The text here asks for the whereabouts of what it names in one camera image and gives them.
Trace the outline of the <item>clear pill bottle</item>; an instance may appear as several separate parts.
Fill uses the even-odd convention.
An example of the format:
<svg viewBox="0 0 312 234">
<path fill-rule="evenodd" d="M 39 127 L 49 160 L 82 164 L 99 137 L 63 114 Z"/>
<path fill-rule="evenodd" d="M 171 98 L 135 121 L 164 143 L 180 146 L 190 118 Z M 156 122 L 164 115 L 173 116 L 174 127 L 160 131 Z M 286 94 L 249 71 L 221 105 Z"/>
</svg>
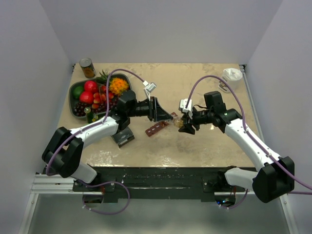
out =
<svg viewBox="0 0 312 234">
<path fill-rule="evenodd" d="M 170 121 L 171 124 L 173 124 L 177 128 L 181 128 L 184 124 L 184 121 L 181 117 L 173 117 L 173 119 Z"/>
</svg>

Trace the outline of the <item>red weekly pill organizer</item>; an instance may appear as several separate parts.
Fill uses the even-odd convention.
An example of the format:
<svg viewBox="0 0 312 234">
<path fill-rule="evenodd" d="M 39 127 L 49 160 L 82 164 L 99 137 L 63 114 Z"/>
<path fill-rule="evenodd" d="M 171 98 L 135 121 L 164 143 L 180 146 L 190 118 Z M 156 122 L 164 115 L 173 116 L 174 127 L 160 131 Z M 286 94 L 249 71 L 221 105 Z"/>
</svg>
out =
<svg viewBox="0 0 312 234">
<path fill-rule="evenodd" d="M 148 137 L 151 137 L 157 134 L 158 132 L 160 132 L 165 127 L 169 126 L 170 124 L 173 124 L 174 120 L 176 119 L 176 117 L 178 117 L 178 115 L 175 112 L 172 112 L 171 116 L 173 117 L 173 119 L 157 122 L 156 124 L 148 128 L 147 130 L 145 130 L 146 135 Z"/>
</svg>

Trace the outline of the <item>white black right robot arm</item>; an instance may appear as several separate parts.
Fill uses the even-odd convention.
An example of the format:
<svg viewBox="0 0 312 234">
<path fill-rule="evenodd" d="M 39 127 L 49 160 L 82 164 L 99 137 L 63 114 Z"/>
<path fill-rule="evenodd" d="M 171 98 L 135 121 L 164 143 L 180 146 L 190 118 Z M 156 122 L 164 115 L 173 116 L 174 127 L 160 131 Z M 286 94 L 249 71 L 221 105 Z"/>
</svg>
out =
<svg viewBox="0 0 312 234">
<path fill-rule="evenodd" d="M 227 109 L 218 91 L 204 94 L 206 108 L 198 111 L 190 99 L 182 99 L 179 110 L 183 114 L 180 132 L 195 134 L 202 124 L 212 124 L 230 137 L 248 156 L 255 171 L 229 166 L 219 172 L 217 186 L 227 192 L 233 186 L 253 191 L 257 198 L 268 203 L 294 189 L 294 162 L 282 158 L 243 124 L 243 117 L 235 109 Z"/>
</svg>

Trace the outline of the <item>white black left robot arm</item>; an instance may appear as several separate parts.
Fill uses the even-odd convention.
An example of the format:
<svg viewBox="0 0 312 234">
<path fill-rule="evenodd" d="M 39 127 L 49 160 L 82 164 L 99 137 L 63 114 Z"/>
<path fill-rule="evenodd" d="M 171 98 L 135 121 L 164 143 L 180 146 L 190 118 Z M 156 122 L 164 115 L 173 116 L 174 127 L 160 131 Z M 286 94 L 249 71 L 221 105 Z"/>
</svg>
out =
<svg viewBox="0 0 312 234">
<path fill-rule="evenodd" d="M 83 149 L 104 137 L 123 131 L 130 124 L 131 117 L 144 116 L 153 122 L 173 119 L 160 106 L 156 97 L 137 101 L 135 92 L 128 90 L 103 118 L 80 128 L 58 128 L 42 154 L 42 160 L 47 164 L 45 173 L 48 176 L 72 177 L 83 181 L 89 191 L 98 190 L 101 179 L 94 168 L 81 162 Z"/>
</svg>

